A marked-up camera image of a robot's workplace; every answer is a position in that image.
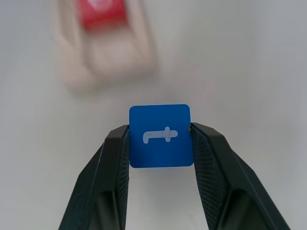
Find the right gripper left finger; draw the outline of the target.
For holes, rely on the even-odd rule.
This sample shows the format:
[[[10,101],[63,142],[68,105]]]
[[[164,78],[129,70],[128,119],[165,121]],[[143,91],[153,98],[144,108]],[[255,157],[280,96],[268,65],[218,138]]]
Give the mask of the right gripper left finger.
[[[79,174],[59,229],[125,229],[129,168],[129,127],[123,125],[109,132]]]

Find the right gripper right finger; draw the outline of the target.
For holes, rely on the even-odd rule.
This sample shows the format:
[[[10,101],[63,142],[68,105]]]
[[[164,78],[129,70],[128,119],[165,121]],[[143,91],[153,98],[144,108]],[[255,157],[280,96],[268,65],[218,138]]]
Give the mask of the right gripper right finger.
[[[198,191],[211,230],[287,230],[255,172],[215,129],[192,123]]]

